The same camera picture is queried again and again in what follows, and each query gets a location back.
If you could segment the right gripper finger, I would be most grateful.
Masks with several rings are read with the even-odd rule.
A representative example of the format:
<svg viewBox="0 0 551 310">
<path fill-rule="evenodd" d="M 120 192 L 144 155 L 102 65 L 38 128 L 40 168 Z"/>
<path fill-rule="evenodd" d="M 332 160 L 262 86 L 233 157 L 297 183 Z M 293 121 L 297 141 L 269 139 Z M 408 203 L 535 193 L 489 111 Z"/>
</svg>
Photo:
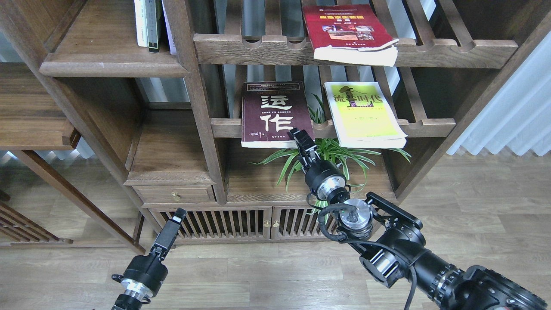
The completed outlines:
<svg viewBox="0 0 551 310">
<path fill-rule="evenodd" d="M 294 139 L 298 149 L 314 149 L 315 142 L 305 130 L 291 129 L 289 135 Z"/>
</svg>

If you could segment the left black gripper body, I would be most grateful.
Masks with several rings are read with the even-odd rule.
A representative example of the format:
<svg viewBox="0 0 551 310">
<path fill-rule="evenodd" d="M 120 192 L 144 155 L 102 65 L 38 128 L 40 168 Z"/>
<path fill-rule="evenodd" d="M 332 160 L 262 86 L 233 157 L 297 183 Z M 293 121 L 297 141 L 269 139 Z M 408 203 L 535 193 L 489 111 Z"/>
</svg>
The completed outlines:
<svg viewBox="0 0 551 310">
<path fill-rule="evenodd" d="M 122 284 L 124 294 L 131 298 L 153 298 L 157 296 L 160 286 L 167 277 L 167 267 L 163 265 L 169 250 L 174 244 L 180 229 L 180 219 L 167 221 L 148 255 L 135 256 L 124 274 L 113 274 L 112 280 Z"/>
</svg>

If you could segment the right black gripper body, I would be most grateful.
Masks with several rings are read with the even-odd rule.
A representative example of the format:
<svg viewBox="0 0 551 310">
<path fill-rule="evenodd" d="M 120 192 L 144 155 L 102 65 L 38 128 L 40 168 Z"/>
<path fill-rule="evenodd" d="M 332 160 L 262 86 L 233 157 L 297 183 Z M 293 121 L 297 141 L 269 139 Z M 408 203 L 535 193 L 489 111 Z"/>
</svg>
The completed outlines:
<svg viewBox="0 0 551 310">
<path fill-rule="evenodd" d="M 335 164 L 319 157 L 313 140 L 297 140 L 297 147 L 305 171 L 305 182 L 319 200 L 346 202 L 350 199 L 343 173 Z"/>
</svg>

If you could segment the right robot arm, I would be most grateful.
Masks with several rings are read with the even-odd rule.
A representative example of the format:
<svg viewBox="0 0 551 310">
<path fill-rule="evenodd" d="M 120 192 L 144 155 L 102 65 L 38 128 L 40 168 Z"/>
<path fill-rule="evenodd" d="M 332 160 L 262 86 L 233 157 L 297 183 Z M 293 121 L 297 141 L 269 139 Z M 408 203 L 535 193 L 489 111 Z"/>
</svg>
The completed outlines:
<svg viewBox="0 0 551 310">
<path fill-rule="evenodd" d="M 347 243 L 360 263 L 386 287 L 406 278 L 411 290 L 423 291 L 441 310 L 545 310 L 539 296 L 494 270 L 472 266 L 466 271 L 447 263 L 429 249 L 421 221 L 382 197 L 351 198 L 346 179 L 330 161 L 321 159 L 317 145 L 304 130 L 292 129 L 305 181 L 319 200 L 319 229 L 328 239 Z"/>
</svg>

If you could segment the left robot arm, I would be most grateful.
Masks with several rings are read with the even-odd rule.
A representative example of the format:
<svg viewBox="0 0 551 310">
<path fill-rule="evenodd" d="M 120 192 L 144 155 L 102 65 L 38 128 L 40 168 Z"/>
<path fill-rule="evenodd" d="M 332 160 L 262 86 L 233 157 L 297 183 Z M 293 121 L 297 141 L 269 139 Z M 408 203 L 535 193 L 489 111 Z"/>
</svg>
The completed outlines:
<svg viewBox="0 0 551 310">
<path fill-rule="evenodd" d="M 125 288 L 113 310 L 140 310 L 143 304 L 150 303 L 150 298 L 157 296 L 168 273 L 162 261 L 173 246 L 185 216 L 186 210 L 178 208 L 157 236 L 149 254 L 135 256 L 124 274 L 111 276 Z"/>
</svg>

